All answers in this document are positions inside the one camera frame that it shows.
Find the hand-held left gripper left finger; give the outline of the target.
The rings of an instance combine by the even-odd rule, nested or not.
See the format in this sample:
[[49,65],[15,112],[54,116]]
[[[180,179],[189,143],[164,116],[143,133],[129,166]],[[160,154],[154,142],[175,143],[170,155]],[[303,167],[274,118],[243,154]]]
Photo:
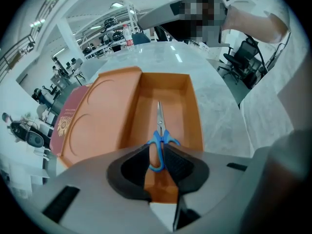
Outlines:
[[168,234],[144,190],[149,146],[80,161],[42,186],[28,214],[48,234]]

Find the person's light grey clothing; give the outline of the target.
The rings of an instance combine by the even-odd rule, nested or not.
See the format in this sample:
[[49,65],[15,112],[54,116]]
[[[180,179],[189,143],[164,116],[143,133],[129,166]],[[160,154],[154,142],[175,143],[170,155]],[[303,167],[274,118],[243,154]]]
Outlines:
[[240,104],[252,152],[295,130],[312,129],[312,50],[294,12],[284,11],[277,15],[288,23],[288,43]]

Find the white storage shelf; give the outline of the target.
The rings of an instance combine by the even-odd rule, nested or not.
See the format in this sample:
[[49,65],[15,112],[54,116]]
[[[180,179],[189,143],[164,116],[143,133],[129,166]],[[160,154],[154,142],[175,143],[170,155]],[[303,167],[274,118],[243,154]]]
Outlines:
[[132,33],[138,31],[136,18],[130,16],[123,19],[107,18],[100,25],[93,26],[82,33],[82,37],[77,42],[84,56],[87,59],[100,58],[112,48],[119,49],[125,42],[124,26],[128,27]]

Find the dark blue chair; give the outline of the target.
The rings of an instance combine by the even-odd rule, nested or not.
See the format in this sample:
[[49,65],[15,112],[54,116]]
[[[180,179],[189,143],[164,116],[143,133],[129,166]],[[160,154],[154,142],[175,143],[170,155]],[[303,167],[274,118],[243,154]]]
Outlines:
[[132,34],[132,40],[134,45],[151,42],[151,40],[143,32]]

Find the person's right forearm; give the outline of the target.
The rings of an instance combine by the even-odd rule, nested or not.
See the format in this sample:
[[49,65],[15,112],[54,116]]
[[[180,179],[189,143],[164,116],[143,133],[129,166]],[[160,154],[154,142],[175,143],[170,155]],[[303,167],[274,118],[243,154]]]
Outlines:
[[276,15],[260,17],[230,6],[221,29],[237,30],[265,43],[279,43],[288,32],[287,25]]

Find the blue-handled scissors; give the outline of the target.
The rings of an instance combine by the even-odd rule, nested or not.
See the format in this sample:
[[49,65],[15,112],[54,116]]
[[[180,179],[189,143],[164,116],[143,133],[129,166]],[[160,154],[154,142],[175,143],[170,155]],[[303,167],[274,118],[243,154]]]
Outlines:
[[166,129],[162,103],[161,101],[158,101],[157,129],[154,131],[153,137],[147,142],[148,145],[156,145],[157,155],[160,162],[160,165],[158,167],[155,167],[152,164],[149,165],[149,169],[153,172],[159,173],[165,168],[162,145],[169,144],[170,142],[180,145],[180,142],[176,138],[173,138],[170,132]]

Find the clear plastic water bottle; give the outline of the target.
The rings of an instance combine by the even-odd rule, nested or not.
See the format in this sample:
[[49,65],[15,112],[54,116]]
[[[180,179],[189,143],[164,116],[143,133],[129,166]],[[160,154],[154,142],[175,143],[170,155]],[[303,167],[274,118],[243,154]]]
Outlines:
[[126,46],[129,50],[134,49],[134,42],[132,38],[132,31],[131,28],[128,26],[128,24],[123,24],[123,36],[126,41]]

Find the orange cardboard box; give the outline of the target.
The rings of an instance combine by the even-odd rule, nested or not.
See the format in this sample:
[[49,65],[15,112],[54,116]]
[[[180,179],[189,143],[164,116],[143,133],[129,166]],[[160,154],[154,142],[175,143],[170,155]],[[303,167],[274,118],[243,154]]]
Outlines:
[[191,77],[146,73],[137,66],[101,73],[93,83],[74,89],[58,117],[51,150],[86,189],[112,199],[117,193],[106,175],[111,158],[152,138],[158,103],[171,136],[184,147],[203,151]]

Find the black office chair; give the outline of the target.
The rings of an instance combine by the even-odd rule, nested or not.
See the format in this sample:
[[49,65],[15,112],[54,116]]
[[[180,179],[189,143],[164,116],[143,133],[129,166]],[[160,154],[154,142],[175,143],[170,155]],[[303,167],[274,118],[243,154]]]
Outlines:
[[224,70],[225,73],[221,75],[224,79],[226,76],[231,76],[235,83],[246,79],[251,73],[254,73],[251,66],[251,61],[259,53],[259,48],[256,41],[252,37],[247,37],[242,41],[238,50],[231,54],[232,47],[228,47],[227,53],[223,54],[223,57],[228,61],[230,65],[225,67],[218,66],[217,71]]

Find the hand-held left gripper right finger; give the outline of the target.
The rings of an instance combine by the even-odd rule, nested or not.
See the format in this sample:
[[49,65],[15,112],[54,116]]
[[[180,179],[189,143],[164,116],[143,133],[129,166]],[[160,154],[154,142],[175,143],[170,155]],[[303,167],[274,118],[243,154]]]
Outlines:
[[174,232],[240,232],[244,196],[235,190],[254,159],[164,145],[163,160],[178,187]]

